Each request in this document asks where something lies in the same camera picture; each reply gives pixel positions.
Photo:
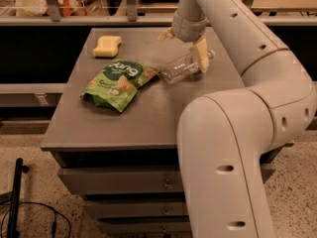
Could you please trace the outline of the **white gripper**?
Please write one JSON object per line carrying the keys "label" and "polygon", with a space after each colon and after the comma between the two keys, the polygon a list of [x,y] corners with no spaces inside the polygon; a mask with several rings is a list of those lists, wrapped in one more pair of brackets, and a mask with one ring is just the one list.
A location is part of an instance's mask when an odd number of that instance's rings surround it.
{"label": "white gripper", "polygon": [[164,30],[158,37],[158,40],[170,40],[174,36],[185,43],[192,42],[190,53],[193,60],[198,64],[202,72],[209,68],[208,48],[205,38],[200,38],[205,33],[207,20],[204,14],[199,13],[196,17],[183,16],[179,11],[173,15],[171,28]]}

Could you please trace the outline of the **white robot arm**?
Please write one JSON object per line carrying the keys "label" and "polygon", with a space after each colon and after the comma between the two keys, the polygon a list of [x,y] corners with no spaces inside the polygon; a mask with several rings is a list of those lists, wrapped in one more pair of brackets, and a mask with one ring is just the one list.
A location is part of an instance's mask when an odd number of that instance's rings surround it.
{"label": "white robot arm", "polygon": [[182,111],[177,150],[193,238],[275,238],[262,154],[303,132],[316,90],[289,47],[240,0],[179,0],[166,37],[200,59],[211,26],[244,85],[196,98]]}

